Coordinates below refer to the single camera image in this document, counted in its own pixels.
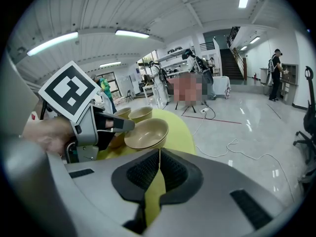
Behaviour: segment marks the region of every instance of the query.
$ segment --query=green jacket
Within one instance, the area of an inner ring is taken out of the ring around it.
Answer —
[[[110,91],[110,85],[106,79],[100,78],[98,81],[98,85],[104,90],[104,93],[108,96],[108,98],[112,98],[112,94]]]

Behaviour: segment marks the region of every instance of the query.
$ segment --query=office chair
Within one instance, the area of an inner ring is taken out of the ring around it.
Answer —
[[[293,142],[293,145],[295,146],[297,143],[300,144],[306,144],[309,148],[309,157],[306,160],[306,164],[308,164],[312,159],[315,158],[316,155],[316,148],[314,144],[316,144],[316,110],[315,110],[315,96],[314,96],[314,87],[313,87],[313,71],[311,70],[310,67],[306,66],[305,69],[305,77],[308,81],[309,88],[310,88],[310,96],[311,96],[311,102],[308,101],[308,108],[306,111],[306,114],[303,119],[303,124],[304,124],[304,129],[307,131],[312,137],[308,138],[304,133],[301,131],[296,132],[296,136],[301,134],[304,138],[304,140],[296,140]]]
[[[130,100],[130,98],[132,98],[132,100],[134,100],[134,98],[132,97],[132,95],[130,94],[130,89],[127,91],[127,96],[125,97],[125,102],[127,101],[128,99],[128,102]]]

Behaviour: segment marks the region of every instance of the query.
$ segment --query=glossy floor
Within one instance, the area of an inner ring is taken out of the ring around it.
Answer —
[[[296,131],[304,132],[305,111],[280,101],[269,101],[264,95],[239,92],[232,92],[228,100],[218,98],[215,101],[208,101],[216,113],[214,120],[202,119],[199,111],[205,106],[201,104],[196,105],[197,113],[194,113],[192,108],[186,110],[183,102],[179,102],[177,110],[174,102],[167,106],[157,106],[153,98],[150,98],[150,102],[153,108],[164,108],[180,116],[192,134],[203,122],[194,140],[196,146],[208,155],[224,154],[227,150],[226,145],[234,139],[238,139],[239,143],[230,145],[233,151],[242,151],[253,158],[271,154],[281,163],[295,200],[302,197],[302,189],[297,179],[306,169],[307,150],[299,144],[294,147],[293,141],[298,139],[295,136]],[[135,99],[130,103],[118,105],[117,109],[127,106],[135,110],[147,106],[147,102],[145,99]],[[206,117],[213,118],[213,112],[209,110]],[[284,173],[272,157],[263,156],[259,160],[253,160],[229,151],[225,156],[211,158],[202,154],[198,148],[196,153],[201,157],[231,165],[272,192],[285,206],[293,202]]]

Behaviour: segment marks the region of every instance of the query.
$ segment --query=yellow fabric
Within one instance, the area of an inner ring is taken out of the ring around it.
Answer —
[[[174,149],[189,154],[196,154],[194,140],[187,125],[183,120],[174,113],[153,109],[153,118],[163,119],[169,125],[169,132],[167,134],[166,142],[163,147]],[[107,148],[106,150],[98,153],[97,159],[116,158],[127,154],[135,153],[137,150],[122,145],[117,149]],[[149,226],[152,221],[158,216],[160,212],[159,197],[165,193],[164,179],[161,171],[159,170],[150,187],[145,193],[146,203],[146,222]]]

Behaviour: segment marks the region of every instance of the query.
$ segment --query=beige bowl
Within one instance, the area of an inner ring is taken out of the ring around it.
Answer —
[[[166,121],[159,118],[143,120],[135,125],[134,130],[125,135],[125,144],[133,149],[162,147],[165,143],[169,126]]]
[[[109,143],[110,148],[118,148],[124,144],[125,132],[116,133]]]
[[[132,111],[128,117],[135,123],[150,119],[153,116],[153,109],[151,107],[143,107]]]
[[[128,119],[128,115],[131,113],[131,111],[132,111],[132,109],[127,107],[127,108],[123,108],[123,109],[117,111],[116,113],[113,113],[113,115],[119,116],[119,117],[124,118],[124,119]]]

